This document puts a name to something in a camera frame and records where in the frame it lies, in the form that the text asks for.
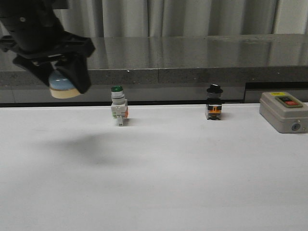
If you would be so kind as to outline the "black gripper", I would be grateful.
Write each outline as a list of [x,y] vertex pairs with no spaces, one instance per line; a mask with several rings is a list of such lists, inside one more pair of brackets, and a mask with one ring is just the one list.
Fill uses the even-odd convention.
[[47,87],[53,66],[50,63],[34,65],[29,59],[77,53],[61,58],[55,67],[84,94],[91,86],[86,58],[92,55],[95,47],[90,38],[64,30],[53,11],[53,4],[52,0],[2,0],[0,22],[9,35],[1,38],[0,48],[19,54],[13,64],[30,72]]

